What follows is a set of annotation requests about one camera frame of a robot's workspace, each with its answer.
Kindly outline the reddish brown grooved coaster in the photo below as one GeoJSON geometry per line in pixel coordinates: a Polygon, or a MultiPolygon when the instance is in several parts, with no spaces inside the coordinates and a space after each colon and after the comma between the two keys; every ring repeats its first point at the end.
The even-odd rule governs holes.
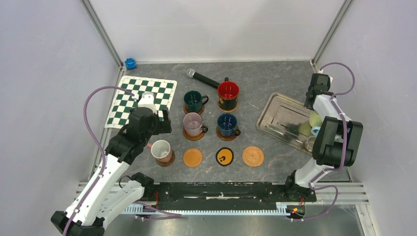
{"type": "Polygon", "coordinates": [[[237,136],[239,136],[241,134],[241,131],[239,129],[235,130],[234,134],[230,137],[224,137],[220,134],[219,129],[216,129],[216,134],[218,136],[218,138],[220,138],[223,141],[232,141],[234,140],[237,136]]]}

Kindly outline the small grey cup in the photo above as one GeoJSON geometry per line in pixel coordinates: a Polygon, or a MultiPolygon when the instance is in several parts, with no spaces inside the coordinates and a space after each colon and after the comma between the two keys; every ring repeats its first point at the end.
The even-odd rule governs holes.
{"type": "Polygon", "coordinates": [[[304,143],[304,147],[306,148],[308,152],[312,152],[315,141],[316,141],[316,136],[310,136],[307,138],[306,142],[304,143]]]}

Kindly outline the salmon pink white mug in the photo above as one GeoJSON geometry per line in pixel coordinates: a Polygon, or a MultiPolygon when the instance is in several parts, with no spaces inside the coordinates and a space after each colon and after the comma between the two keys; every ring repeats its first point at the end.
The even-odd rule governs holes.
{"type": "Polygon", "coordinates": [[[151,155],[155,159],[160,159],[162,162],[168,162],[170,159],[170,151],[172,151],[170,144],[165,140],[158,140],[153,144],[148,144],[151,155]]]}

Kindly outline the light brown grooved coaster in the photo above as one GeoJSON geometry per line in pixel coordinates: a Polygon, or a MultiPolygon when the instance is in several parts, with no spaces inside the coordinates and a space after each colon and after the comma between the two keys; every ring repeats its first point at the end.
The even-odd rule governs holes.
{"type": "Polygon", "coordinates": [[[205,133],[200,133],[199,135],[197,135],[197,136],[190,136],[190,135],[188,135],[188,133],[186,132],[186,130],[185,130],[185,128],[183,129],[183,135],[184,135],[184,137],[186,138],[186,139],[188,139],[188,140],[191,140],[191,141],[197,141],[197,140],[199,140],[199,139],[201,139],[201,138],[203,138],[204,137],[204,135],[205,135],[205,133]]]}

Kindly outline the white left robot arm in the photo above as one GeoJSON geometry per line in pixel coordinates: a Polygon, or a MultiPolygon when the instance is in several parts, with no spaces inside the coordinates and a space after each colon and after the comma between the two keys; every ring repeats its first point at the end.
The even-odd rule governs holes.
{"type": "Polygon", "coordinates": [[[112,197],[111,189],[147,146],[153,135],[171,133],[169,109],[163,119],[148,107],[131,109],[128,124],[110,139],[104,159],[81,194],[65,211],[56,211],[51,222],[64,236],[102,236],[112,221],[135,200],[149,200],[154,186],[130,180],[112,197]]]}

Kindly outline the dark blue mug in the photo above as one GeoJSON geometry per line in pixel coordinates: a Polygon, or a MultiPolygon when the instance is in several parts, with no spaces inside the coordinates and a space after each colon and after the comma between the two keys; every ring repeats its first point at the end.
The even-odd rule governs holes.
{"type": "Polygon", "coordinates": [[[218,117],[217,131],[224,138],[235,137],[241,134],[237,118],[230,113],[224,113],[218,117]]]}

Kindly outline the brown grooved wooden coaster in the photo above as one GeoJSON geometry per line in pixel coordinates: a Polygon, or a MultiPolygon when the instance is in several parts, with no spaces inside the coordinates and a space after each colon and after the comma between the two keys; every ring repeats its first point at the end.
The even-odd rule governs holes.
{"type": "Polygon", "coordinates": [[[189,110],[187,109],[187,107],[186,107],[185,105],[183,105],[183,111],[184,111],[186,114],[188,114],[188,113],[198,113],[198,114],[202,114],[204,110],[205,110],[205,106],[204,106],[204,105],[202,106],[202,108],[201,108],[201,110],[200,110],[199,112],[189,111],[189,110]]]}

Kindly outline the lilac cup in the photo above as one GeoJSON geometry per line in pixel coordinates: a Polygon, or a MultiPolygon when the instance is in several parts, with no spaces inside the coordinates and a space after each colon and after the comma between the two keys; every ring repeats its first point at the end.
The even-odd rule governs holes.
{"type": "Polygon", "coordinates": [[[183,117],[182,123],[186,134],[190,137],[197,137],[208,132],[208,128],[203,125],[203,119],[198,113],[187,113],[183,117]]]}

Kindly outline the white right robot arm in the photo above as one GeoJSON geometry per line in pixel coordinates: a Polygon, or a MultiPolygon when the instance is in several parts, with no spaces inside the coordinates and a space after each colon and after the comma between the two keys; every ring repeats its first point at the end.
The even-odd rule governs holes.
{"type": "Polygon", "coordinates": [[[322,124],[312,148],[312,158],[286,179],[284,195],[291,201],[306,199],[325,175],[352,166],[356,160],[363,125],[342,111],[330,86],[329,75],[312,75],[304,105],[318,113],[322,124]]]}

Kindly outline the dark green mug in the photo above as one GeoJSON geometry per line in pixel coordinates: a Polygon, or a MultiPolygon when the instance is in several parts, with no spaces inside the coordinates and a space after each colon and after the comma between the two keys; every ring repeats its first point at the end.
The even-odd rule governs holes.
{"type": "Polygon", "coordinates": [[[188,91],[183,96],[184,105],[189,111],[199,112],[203,105],[206,105],[209,101],[207,95],[201,95],[198,91],[188,91]]]}

